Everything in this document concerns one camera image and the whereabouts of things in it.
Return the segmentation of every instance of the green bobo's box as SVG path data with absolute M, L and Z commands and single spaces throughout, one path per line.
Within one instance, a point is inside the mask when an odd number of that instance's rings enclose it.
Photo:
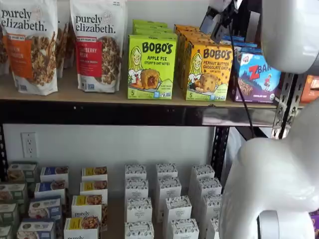
M 129 99 L 170 100 L 176 38 L 129 36 Z

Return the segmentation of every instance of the electrical outlet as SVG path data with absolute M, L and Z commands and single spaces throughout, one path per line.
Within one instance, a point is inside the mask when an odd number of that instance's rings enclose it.
M 21 133 L 23 157 L 37 158 L 36 133 Z

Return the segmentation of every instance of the granola bag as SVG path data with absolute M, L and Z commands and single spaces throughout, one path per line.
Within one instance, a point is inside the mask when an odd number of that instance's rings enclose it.
M 126 0 L 71 0 L 70 5 L 78 88 L 85 92 L 118 91 Z
M 56 39 L 56 71 L 57 77 L 61 78 L 68 40 L 70 0 L 57 0 L 58 8 L 58 35 Z
M 56 0 L 0 0 L 0 19 L 19 92 L 43 96 L 56 92 Z

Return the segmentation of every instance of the yellow bobo's box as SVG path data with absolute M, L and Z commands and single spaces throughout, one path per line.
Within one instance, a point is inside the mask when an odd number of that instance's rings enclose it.
M 190 101 L 226 101 L 233 52 L 231 46 L 188 42 L 184 92 Z

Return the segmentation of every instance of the black cable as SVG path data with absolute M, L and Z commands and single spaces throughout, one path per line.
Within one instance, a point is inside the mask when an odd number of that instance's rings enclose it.
M 252 134 L 252 138 L 255 137 L 255 133 L 254 133 L 254 127 L 253 127 L 253 123 L 251 121 L 251 118 L 250 118 L 250 114 L 249 114 L 249 111 L 248 111 L 248 108 L 247 108 L 247 104 L 245 102 L 245 99 L 244 99 L 244 96 L 243 96 L 243 93 L 241 92 L 241 89 L 239 87 L 239 83 L 238 83 L 238 77 L 237 77 L 237 73 L 236 73 L 236 70 L 235 70 L 235 49 L 234 49 L 234 41 L 233 41 L 233 34 L 232 34 L 232 31 L 230 29 L 230 25 L 228 25 L 228 28 L 229 28 L 229 36 L 230 36 L 230 41 L 231 41 L 231 47 L 232 47 L 232 50 L 233 50 L 233 66 L 232 66 L 232 75 L 233 75 L 233 81 L 238 89 L 238 92 L 240 94 L 240 97 L 241 97 L 241 100 L 244 104 L 244 107 L 245 107 L 245 110 L 246 110 L 246 113 L 247 113 L 247 117 L 248 117 L 248 121 L 249 121 L 249 125 L 250 125 L 250 130 L 251 130 L 251 134 Z

